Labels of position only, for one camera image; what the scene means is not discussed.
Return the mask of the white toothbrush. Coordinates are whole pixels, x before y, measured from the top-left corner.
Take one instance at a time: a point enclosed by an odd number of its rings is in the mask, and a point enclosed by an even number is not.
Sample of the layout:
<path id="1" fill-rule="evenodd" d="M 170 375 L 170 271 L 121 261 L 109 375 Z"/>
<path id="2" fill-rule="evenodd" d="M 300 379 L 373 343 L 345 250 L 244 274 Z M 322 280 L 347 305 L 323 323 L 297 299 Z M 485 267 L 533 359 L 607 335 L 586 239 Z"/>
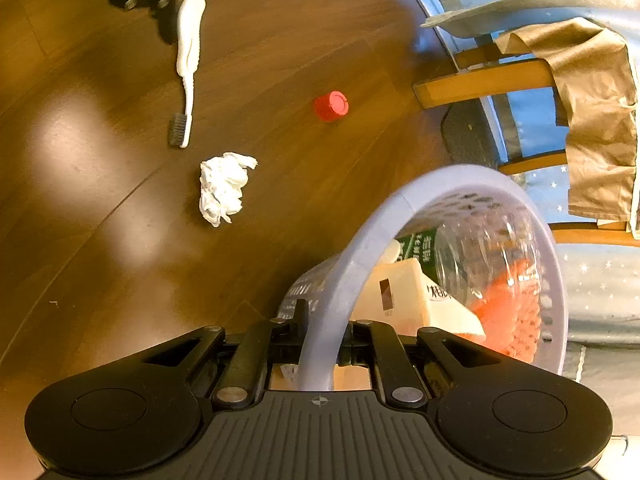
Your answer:
<path id="1" fill-rule="evenodd" d="M 183 0 L 178 11 L 178 49 L 176 72 L 184 90 L 183 112 L 175 114 L 168 143 L 186 148 L 190 142 L 194 107 L 194 75 L 200 65 L 201 22 L 206 0 Z"/>

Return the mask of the lavender plastic mesh basket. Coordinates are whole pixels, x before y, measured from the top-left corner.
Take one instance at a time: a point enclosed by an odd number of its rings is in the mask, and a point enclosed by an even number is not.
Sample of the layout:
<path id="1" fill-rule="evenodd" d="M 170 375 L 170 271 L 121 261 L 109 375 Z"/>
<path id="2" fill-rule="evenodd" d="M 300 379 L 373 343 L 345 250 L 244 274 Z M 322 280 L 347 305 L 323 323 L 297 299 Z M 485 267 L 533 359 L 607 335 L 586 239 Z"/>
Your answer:
<path id="1" fill-rule="evenodd" d="M 508 176 L 474 165 L 424 174 L 392 194 L 347 247 L 293 282 L 279 310 L 305 308 L 310 338 L 284 374 L 299 390 L 334 386 L 349 322 L 398 334 L 433 326 L 559 373 L 568 314 L 548 223 Z"/>

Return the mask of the orange foam fruit net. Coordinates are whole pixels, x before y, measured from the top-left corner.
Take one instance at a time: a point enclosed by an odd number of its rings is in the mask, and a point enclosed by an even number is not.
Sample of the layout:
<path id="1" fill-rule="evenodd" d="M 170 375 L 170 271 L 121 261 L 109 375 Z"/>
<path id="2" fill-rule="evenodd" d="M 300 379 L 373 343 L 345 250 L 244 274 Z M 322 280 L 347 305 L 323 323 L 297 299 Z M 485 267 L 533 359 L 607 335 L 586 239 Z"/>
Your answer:
<path id="1" fill-rule="evenodd" d="M 532 364 L 541 331 L 540 279 L 536 266 L 520 259 L 495 278 L 471 304 L 485 332 L 484 346 Z"/>

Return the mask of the red bottle cap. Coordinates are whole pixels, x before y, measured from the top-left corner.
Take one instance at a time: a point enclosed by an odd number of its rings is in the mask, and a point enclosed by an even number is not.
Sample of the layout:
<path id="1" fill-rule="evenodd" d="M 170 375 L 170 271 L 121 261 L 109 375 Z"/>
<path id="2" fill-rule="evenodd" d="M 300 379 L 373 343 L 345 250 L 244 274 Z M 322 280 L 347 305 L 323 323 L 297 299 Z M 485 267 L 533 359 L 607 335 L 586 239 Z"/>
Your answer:
<path id="1" fill-rule="evenodd" d="M 314 99 L 314 112 L 322 122 L 335 122 L 349 112 L 349 102 L 343 92 L 333 90 Z"/>

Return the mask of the white tissue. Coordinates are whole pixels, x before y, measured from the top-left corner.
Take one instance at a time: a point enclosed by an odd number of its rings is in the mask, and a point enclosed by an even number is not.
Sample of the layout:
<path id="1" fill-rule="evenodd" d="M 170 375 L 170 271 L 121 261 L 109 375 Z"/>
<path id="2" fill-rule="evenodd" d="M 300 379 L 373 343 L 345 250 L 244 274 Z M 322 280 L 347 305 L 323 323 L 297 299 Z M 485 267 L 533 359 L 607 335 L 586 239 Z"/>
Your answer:
<path id="1" fill-rule="evenodd" d="M 257 167 L 254 157 L 227 152 L 201 162 L 200 208 L 203 218 L 214 228 L 242 210 L 242 188 L 248 182 L 248 170 Z"/>

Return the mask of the clear plastic bottle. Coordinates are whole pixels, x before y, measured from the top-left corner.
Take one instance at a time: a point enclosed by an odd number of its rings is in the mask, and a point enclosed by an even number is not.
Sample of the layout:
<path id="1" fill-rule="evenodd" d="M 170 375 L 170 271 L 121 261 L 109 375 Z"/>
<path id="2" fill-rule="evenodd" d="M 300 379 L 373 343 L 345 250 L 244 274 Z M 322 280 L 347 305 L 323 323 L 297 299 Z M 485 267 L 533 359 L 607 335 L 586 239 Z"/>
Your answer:
<path id="1" fill-rule="evenodd" d="M 520 259 L 533 263 L 540 279 L 534 226 L 525 212 L 485 212 L 415 230 L 397 240 L 402 260 L 416 258 L 424 274 L 469 309 Z"/>

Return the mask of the light blue star curtain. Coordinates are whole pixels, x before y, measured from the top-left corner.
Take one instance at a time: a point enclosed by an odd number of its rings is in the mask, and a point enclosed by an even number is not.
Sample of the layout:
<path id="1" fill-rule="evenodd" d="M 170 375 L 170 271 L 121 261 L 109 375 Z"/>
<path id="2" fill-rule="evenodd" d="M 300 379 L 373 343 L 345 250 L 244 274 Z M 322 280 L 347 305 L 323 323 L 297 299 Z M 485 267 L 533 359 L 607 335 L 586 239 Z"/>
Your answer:
<path id="1" fill-rule="evenodd" d="M 420 0 L 429 20 L 460 14 L 462 23 L 437 28 L 446 47 L 458 50 L 495 39 L 520 26 L 589 18 L 613 26 L 639 44 L 639 14 L 631 0 Z M 541 155 L 564 148 L 568 130 L 553 125 L 548 90 L 511 92 L 489 99 L 500 120 L 498 153 Z M 639 251 L 586 242 L 559 247 L 567 287 L 568 344 L 564 373 L 599 393 L 618 424 L 639 418 Z"/>

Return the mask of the dark floor mat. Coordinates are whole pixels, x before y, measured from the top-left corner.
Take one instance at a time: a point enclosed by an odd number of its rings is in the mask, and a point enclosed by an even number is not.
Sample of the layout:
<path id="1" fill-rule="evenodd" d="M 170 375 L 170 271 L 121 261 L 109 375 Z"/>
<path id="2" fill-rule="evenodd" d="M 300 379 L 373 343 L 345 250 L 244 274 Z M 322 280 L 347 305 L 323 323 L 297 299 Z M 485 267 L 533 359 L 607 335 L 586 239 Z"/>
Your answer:
<path id="1" fill-rule="evenodd" d="M 498 150 L 479 100 L 452 103 L 442 118 L 440 132 L 454 164 L 498 168 Z"/>

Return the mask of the wooden chair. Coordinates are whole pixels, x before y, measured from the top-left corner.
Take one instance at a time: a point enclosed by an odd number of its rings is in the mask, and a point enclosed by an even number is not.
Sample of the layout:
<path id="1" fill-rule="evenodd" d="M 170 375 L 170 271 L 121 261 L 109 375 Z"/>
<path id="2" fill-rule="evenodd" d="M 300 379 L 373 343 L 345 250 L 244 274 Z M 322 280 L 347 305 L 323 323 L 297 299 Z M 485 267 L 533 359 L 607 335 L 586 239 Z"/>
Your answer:
<path id="1" fill-rule="evenodd" d="M 555 87 L 549 64 L 538 58 L 501 64 L 505 55 L 495 44 L 454 55 L 460 72 L 413 86 L 420 105 L 428 110 L 452 103 L 498 96 L 509 92 Z M 637 247 L 639 237 L 626 222 L 555 222 L 549 228 L 560 244 L 597 244 Z"/>

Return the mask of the tan chair cover cloth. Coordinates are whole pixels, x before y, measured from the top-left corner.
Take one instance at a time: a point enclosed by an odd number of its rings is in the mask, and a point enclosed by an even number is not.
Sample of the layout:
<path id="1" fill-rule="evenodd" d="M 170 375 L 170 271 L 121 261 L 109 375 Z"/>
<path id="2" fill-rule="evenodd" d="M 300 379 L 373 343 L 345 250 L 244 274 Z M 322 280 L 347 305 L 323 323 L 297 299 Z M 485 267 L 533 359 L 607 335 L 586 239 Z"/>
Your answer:
<path id="1" fill-rule="evenodd" d="M 568 211 L 627 221 L 635 229 L 639 98 L 625 38 L 585 18 L 571 18 L 504 32 L 495 44 L 503 54 L 530 53 L 550 67 L 568 127 Z"/>

